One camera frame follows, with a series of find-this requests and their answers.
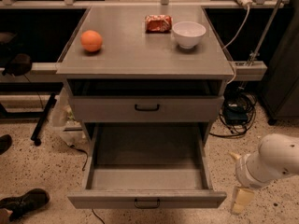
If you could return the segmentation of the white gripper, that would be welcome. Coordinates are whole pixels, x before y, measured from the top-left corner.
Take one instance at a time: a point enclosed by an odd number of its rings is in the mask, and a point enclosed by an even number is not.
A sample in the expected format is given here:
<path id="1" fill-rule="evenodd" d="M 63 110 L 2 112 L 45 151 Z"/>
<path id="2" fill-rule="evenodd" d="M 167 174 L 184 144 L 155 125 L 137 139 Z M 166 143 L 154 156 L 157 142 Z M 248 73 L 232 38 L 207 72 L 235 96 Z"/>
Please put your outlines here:
<path id="1" fill-rule="evenodd" d="M 249 172 L 249 168 L 247 167 L 249 154 L 241 156 L 240 154 L 230 152 L 230 155 L 236 161 L 236 179 L 244 187 L 234 187 L 232 196 L 231 213 L 240 215 L 254 198 L 254 191 L 251 189 L 261 189 L 269 185 L 270 182 L 261 182 Z"/>

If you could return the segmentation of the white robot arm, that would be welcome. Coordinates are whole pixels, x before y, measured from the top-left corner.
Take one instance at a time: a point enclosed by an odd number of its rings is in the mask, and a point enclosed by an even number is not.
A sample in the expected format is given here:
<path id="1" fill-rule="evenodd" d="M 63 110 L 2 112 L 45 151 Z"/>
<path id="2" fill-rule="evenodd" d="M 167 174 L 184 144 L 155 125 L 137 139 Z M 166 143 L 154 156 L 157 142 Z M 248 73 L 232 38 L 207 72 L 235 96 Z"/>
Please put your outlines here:
<path id="1" fill-rule="evenodd" d="M 231 213 L 241 214 L 254 197 L 254 190 L 272 181 L 299 175 L 299 138 L 271 133 L 261 139 L 250 154 L 230 156 L 235 161 L 235 176 L 240 183 L 234 188 Z"/>

